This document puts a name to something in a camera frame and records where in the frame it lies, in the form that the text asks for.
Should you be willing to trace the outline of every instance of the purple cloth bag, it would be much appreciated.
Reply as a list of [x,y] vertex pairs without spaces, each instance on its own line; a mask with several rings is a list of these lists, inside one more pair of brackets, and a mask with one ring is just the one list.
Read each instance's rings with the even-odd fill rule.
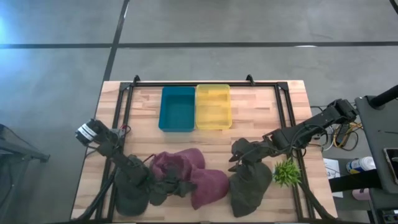
[[197,185],[192,192],[191,204],[196,210],[215,202],[228,193],[228,177],[220,170],[206,170],[205,158],[199,149],[191,148],[177,153],[162,152],[152,161],[152,171],[162,179],[169,168],[177,168],[180,178]]

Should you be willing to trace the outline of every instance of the white paper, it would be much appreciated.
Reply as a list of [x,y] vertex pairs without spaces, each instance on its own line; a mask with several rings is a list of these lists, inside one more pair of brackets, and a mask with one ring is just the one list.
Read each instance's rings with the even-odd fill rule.
[[[340,177],[340,168],[338,167],[338,161],[334,159],[323,159],[326,167],[326,173],[328,174],[328,179]],[[343,197],[342,192],[333,193],[334,197]]]

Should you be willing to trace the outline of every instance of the wooden tabletop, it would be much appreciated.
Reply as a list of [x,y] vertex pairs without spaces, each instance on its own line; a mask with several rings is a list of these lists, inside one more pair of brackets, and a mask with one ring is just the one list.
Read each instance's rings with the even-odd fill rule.
[[[297,123],[312,116],[304,82],[301,80],[287,81],[290,97]],[[120,82],[104,82],[98,103],[96,119],[111,127]],[[287,108],[282,101],[287,117]],[[207,169],[222,170],[226,175],[229,163],[231,145],[239,138],[249,141],[261,141],[261,136],[280,127],[279,113],[275,102],[275,91],[272,87],[231,87],[231,107],[233,124],[227,130],[194,130],[191,133],[164,133],[158,128],[161,87],[134,88],[132,106],[129,115],[131,132],[126,137],[124,152],[135,154],[145,159],[151,154],[163,151],[178,152],[196,147],[203,153]],[[119,124],[122,123],[124,105]],[[263,159],[271,170],[276,162],[283,161],[286,156],[267,157]],[[326,169],[319,147],[308,147],[304,157],[310,188],[326,210],[337,217],[335,204],[331,194]],[[104,169],[105,158],[98,153],[85,159],[78,192],[73,206],[72,218],[81,215],[98,193]],[[300,194],[303,210],[305,200]],[[105,201],[104,217],[108,211]],[[297,220],[292,189],[279,187],[271,183],[264,194],[261,205],[255,212],[241,218],[235,218],[229,203],[229,195],[221,200],[194,210],[190,204],[190,196],[185,198],[170,196],[161,206],[151,204],[145,213],[138,217],[124,217],[116,210],[114,222],[294,222]]]

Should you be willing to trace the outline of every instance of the concrete floor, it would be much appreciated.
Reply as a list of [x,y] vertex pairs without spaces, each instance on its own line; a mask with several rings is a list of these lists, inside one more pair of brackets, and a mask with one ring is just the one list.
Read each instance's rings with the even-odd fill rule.
[[[111,43],[122,3],[1,1],[0,44]],[[388,0],[132,0],[121,36],[121,42],[387,40],[398,41],[398,15]],[[0,49],[0,123],[51,154],[48,164],[30,165],[10,222],[69,219],[85,154],[74,131],[95,113],[109,52]],[[110,79],[299,79],[312,105],[326,105],[396,85],[397,58],[398,47],[119,49]],[[361,135],[355,151],[330,149],[324,156],[368,154]]]

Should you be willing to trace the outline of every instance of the artificial plant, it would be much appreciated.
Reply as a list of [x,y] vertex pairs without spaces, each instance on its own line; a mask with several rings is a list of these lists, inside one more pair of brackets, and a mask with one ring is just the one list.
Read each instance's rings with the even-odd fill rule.
[[294,164],[292,158],[275,165],[274,181],[281,187],[301,183],[300,169]]

